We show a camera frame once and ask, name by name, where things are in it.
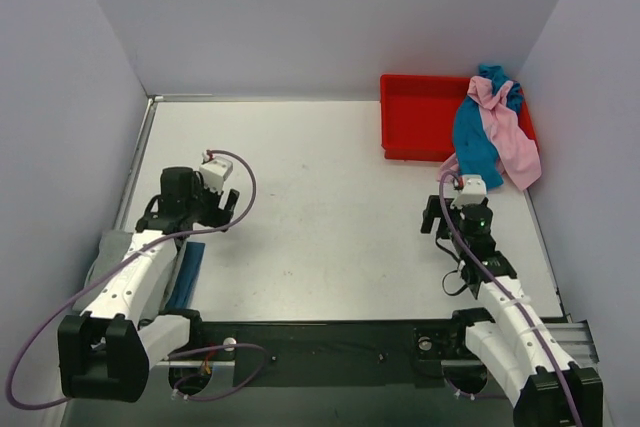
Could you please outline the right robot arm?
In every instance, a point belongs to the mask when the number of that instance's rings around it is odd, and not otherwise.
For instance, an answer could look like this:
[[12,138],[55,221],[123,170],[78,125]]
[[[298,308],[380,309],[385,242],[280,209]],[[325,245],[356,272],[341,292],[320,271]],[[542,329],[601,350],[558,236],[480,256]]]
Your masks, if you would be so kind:
[[516,426],[601,426],[604,388],[593,367],[582,367],[533,308],[515,268],[497,248],[487,200],[459,206],[429,197],[421,231],[449,240],[461,278],[479,302],[459,311],[446,332],[458,356],[477,357],[513,407]]

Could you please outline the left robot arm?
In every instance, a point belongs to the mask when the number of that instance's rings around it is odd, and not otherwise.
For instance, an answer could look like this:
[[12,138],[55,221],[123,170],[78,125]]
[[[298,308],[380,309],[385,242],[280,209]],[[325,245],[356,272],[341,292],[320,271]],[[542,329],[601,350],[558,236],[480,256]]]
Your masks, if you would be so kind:
[[225,191],[230,160],[214,157],[198,169],[168,167],[160,192],[146,205],[122,253],[126,266],[58,331],[62,392],[70,398],[135,402],[150,370],[176,352],[199,356],[206,335],[200,315],[169,305],[186,240],[194,225],[223,227],[232,221],[237,190]]

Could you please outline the grey t shirt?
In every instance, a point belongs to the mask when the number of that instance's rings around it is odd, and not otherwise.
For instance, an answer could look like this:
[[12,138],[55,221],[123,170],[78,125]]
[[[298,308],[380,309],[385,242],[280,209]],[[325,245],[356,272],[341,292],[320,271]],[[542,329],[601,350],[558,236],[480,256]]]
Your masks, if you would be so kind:
[[[100,241],[99,253],[86,279],[88,286],[104,277],[133,253],[162,236],[160,231],[131,233],[112,230]],[[167,300],[169,285],[178,269],[182,251],[174,240],[160,243],[136,257],[116,275],[85,293],[72,310],[100,319],[122,314],[138,324],[154,320]]]

